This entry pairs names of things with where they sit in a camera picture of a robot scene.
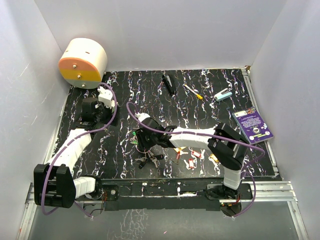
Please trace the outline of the large metal keyring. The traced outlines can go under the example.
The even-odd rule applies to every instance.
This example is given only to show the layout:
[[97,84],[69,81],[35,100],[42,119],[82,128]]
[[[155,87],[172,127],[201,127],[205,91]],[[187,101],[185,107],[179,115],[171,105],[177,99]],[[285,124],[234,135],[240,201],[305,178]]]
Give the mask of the large metal keyring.
[[147,153],[149,151],[149,149],[140,149],[138,145],[136,145],[135,148],[139,153]]

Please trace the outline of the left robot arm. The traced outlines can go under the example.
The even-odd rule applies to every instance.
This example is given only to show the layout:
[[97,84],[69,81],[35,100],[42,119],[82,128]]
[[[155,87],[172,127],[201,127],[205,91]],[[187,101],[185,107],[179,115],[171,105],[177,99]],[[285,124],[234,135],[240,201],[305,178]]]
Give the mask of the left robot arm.
[[81,103],[81,112],[57,153],[33,171],[34,201],[38,206],[70,208],[84,195],[97,200],[103,195],[102,185],[92,176],[72,177],[74,168],[95,134],[116,124],[118,109],[114,98],[88,97]]

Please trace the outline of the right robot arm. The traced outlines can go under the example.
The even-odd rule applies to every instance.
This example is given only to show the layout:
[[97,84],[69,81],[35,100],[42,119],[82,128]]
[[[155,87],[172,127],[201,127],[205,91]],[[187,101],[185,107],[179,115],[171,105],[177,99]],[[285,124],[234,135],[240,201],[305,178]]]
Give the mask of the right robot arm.
[[145,151],[153,146],[163,148],[198,148],[211,151],[224,168],[223,194],[233,199],[241,192],[241,171],[247,155],[248,141],[225,123],[215,128],[187,129],[176,125],[161,126],[146,117],[135,130],[138,149]]

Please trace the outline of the silver key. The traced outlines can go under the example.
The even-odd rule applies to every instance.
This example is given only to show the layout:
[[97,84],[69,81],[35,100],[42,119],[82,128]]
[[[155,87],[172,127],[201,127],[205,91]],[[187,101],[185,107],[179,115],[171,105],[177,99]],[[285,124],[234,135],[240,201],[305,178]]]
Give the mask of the silver key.
[[145,156],[135,159],[135,161],[141,161],[141,162],[145,162],[146,160],[147,160],[147,158]]
[[156,168],[159,167],[159,166],[158,166],[158,159],[157,159],[156,157],[153,157],[153,158],[151,159],[151,161],[154,163],[154,165],[155,165]]

